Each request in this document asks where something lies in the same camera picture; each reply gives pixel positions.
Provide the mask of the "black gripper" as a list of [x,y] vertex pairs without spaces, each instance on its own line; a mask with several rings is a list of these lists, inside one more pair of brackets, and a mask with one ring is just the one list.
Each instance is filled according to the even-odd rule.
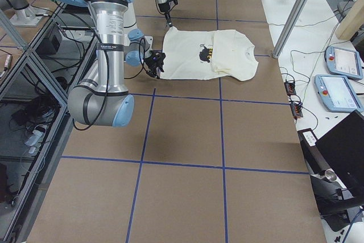
[[166,55],[164,52],[152,50],[149,57],[144,58],[144,63],[148,66],[147,74],[154,74],[154,78],[160,79],[160,73],[164,72],[163,65]]
[[167,21],[167,26],[172,27],[172,19],[170,16],[170,11],[173,9],[172,5],[177,5],[178,0],[158,0],[159,12],[165,16]]

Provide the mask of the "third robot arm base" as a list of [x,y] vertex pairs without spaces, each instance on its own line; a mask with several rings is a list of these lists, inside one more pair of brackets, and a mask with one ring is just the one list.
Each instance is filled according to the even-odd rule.
[[1,0],[1,10],[14,10],[10,22],[18,27],[35,27],[48,16],[46,10],[31,6],[28,0]]

